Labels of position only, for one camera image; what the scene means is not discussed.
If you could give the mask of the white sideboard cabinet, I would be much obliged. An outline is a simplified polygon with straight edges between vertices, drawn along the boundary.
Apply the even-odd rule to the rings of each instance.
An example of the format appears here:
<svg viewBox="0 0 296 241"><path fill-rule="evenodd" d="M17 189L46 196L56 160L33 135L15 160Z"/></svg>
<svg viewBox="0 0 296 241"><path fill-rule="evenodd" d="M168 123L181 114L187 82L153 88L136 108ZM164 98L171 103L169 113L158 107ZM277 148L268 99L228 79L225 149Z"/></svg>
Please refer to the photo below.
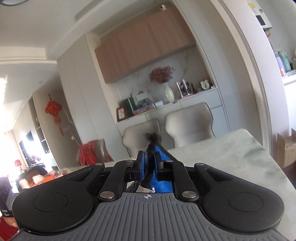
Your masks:
<svg viewBox="0 0 296 241"><path fill-rule="evenodd" d="M152 109L146 113L128 118L117 123L117 128L121 137L125 130L131 126L146 123L147 121L157 119L159 121L162 146L167 150L173 149L175 143L166 130L166 124L172 124L172 113L181 112L184 109L191 108L197 104L205 103L213 116L212 131L215 137L222 136L229 132L228 119L225 114L224 104L217 88L201 91L198 94L186 97L172 104L166 104L160 108Z"/></svg>

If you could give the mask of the left beige dining chair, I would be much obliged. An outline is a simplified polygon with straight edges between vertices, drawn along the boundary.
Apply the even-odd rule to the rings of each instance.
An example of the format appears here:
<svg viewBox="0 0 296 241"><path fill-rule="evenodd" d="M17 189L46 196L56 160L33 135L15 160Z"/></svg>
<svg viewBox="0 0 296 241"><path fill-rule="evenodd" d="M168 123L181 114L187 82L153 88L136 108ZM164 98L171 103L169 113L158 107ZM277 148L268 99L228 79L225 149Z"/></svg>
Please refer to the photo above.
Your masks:
<svg viewBox="0 0 296 241"><path fill-rule="evenodd" d="M134 159L138 151L144 151L149 144L148 135L155 133L161 140L161 129L157 118L128 127L122 137L122 143L126 147L129 156Z"/></svg>

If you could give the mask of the framed picture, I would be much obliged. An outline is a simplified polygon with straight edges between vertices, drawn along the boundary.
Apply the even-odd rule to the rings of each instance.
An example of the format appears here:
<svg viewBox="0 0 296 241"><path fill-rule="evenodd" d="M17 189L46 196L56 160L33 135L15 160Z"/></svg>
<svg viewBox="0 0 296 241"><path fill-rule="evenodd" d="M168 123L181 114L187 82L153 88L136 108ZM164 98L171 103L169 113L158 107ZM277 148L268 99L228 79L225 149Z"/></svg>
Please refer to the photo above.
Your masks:
<svg viewBox="0 0 296 241"><path fill-rule="evenodd" d="M128 118L126 109L124 107L116 109L116 118L117 122L123 121Z"/></svg>

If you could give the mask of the clear photo display case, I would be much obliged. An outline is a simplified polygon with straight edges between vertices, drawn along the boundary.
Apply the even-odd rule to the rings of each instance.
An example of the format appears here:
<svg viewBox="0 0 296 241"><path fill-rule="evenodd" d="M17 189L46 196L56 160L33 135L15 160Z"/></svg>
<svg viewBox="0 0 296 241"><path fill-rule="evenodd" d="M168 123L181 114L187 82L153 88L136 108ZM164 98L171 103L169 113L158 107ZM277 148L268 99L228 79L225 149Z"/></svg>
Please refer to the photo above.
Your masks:
<svg viewBox="0 0 296 241"><path fill-rule="evenodd" d="M176 84L180 93L180 98L185 98L193 94L188 81L182 79L177 81Z"/></svg>

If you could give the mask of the white vase with red flowers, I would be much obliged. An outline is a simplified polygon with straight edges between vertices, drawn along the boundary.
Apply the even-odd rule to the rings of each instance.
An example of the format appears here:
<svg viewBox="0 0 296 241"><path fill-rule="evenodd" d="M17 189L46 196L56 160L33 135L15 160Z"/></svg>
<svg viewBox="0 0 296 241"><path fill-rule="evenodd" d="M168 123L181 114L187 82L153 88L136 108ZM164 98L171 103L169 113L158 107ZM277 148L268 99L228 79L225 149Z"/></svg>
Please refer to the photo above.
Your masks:
<svg viewBox="0 0 296 241"><path fill-rule="evenodd" d="M175 96L172 89L169 87L168 82L173 78L173 72L175 68L173 66L164 66L154 68L151 73L149 73L149 79L151 82L163 85L165 88L165 95L168 102L173 103L175 101Z"/></svg>

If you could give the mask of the chair with red cloth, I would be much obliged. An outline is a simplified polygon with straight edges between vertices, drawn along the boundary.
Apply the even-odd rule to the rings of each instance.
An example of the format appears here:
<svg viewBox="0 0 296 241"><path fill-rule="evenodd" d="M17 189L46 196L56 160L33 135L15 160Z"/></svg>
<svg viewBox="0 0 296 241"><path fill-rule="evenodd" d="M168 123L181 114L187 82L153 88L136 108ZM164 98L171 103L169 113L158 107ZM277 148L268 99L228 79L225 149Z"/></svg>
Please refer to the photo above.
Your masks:
<svg viewBox="0 0 296 241"><path fill-rule="evenodd" d="M92 140L79 147L76 161L81 166L93 165L96 163L113 162L113 158L106 148L105 140Z"/></svg>

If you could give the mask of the red chinese knot ornament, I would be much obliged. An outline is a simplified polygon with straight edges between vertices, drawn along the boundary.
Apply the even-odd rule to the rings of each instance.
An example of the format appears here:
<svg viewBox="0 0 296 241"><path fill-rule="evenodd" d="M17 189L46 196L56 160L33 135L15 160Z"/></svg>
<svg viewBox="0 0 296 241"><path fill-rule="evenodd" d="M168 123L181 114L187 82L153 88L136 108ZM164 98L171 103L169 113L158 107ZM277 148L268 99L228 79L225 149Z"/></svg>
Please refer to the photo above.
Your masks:
<svg viewBox="0 0 296 241"><path fill-rule="evenodd" d="M62 105L58 104L57 102L55 102L51 95L48 94L49 96L49 102L45 108L45 112L50 114L53 118L54 118L54 123L56 125L58 125L59 127L59 130L61 132L61 135L64 136L64 131L62 129L62 126L61 126L61 119L60 119L60 116L59 116L59 111L62 110Z"/></svg>

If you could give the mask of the blue and grey towel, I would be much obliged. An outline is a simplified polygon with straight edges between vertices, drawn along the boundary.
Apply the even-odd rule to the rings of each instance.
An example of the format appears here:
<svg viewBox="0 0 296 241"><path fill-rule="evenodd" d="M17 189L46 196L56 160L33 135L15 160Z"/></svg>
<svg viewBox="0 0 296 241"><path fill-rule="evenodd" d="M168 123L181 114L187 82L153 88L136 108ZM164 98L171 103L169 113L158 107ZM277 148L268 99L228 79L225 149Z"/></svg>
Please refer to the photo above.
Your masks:
<svg viewBox="0 0 296 241"><path fill-rule="evenodd" d="M160 148L159 135L146 133L147 147L141 156L140 180L132 181L126 192L140 193L172 193L173 187L170 181L157 180L157 164L159 160L165 161L166 155Z"/></svg>

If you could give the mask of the beige dining chair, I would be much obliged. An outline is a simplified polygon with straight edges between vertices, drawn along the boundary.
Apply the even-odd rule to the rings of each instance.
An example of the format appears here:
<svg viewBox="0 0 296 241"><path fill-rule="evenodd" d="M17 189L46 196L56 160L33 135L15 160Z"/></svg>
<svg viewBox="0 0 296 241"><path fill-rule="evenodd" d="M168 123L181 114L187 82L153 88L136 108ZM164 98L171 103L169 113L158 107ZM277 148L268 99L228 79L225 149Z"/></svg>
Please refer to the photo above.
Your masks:
<svg viewBox="0 0 296 241"><path fill-rule="evenodd" d="M165 131L180 148L215 137L213 116L204 102L169 113L165 119Z"/></svg>
<svg viewBox="0 0 296 241"><path fill-rule="evenodd" d="M138 151L144 151L149 144L148 135L155 133L161 140L161 129L157 118L128 127L122 137L122 143L126 147L129 156L134 159Z"/></svg>

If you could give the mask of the stack of books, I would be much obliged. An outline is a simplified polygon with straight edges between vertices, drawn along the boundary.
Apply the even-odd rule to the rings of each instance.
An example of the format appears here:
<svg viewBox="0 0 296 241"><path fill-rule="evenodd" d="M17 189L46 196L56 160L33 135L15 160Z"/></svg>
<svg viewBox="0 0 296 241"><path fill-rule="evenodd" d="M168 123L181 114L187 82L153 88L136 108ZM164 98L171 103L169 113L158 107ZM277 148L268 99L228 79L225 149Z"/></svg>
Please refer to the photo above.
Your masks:
<svg viewBox="0 0 296 241"><path fill-rule="evenodd" d="M133 115L138 115L141 113L145 113L151 109L155 109L155 104L149 99L149 98L145 98L140 100L137 103L137 109L135 111L133 111Z"/></svg>

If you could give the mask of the right beige dining chair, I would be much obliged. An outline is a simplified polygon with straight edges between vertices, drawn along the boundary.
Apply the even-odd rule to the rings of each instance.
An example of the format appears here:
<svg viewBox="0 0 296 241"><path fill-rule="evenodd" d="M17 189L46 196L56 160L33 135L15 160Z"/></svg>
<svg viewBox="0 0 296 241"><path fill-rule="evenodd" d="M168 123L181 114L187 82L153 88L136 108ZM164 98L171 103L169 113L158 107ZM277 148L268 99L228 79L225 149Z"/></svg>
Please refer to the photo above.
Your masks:
<svg viewBox="0 0 296 241"><path fill-rule="evenodd" d="M213 116L204 102L169 113L165 119L165 131L180 148L215 137Z"/></svg>

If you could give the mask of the cardboard box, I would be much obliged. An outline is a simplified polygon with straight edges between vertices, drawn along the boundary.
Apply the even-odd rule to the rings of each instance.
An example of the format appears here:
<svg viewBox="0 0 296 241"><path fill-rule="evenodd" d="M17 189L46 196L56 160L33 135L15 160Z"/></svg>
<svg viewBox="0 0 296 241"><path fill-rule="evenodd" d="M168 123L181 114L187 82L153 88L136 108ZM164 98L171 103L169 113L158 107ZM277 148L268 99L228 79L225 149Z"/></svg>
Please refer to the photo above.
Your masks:
<svg viewBox="0 0 296 241"><path fill-rule="evenodd" d="M286 168L296 160L295 130L291 129L291 135L284 138L277 134L277 151L276 162L280 168Z"/></svg>

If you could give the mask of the wooden wall cabinet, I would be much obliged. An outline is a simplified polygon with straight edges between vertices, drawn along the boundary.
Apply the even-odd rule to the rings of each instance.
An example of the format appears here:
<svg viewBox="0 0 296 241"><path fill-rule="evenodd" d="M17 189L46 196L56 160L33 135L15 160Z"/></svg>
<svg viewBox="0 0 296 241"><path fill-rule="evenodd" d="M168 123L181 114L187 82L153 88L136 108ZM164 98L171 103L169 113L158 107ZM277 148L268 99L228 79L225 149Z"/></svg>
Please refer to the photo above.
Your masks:
<svg viewBox="0 0 296 241"><path fill-rule="evenodd" d="M95 49L106 84L168 54L196 44L175 6L159 11L114 34Z"/></svg>

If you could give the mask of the white alarm clock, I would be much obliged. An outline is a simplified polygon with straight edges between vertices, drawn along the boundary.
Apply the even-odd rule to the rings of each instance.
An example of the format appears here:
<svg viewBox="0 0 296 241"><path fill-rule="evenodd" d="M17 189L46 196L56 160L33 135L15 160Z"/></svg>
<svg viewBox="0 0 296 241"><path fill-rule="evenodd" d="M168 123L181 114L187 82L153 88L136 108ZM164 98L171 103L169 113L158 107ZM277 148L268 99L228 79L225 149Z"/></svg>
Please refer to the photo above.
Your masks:
<svg viewBox="0 0 296 241"><path fill-rule="evenodd" d="M203 90L208 90L210 88L210 83L208 82L207 79L201 81L200 84Z"/></svg>

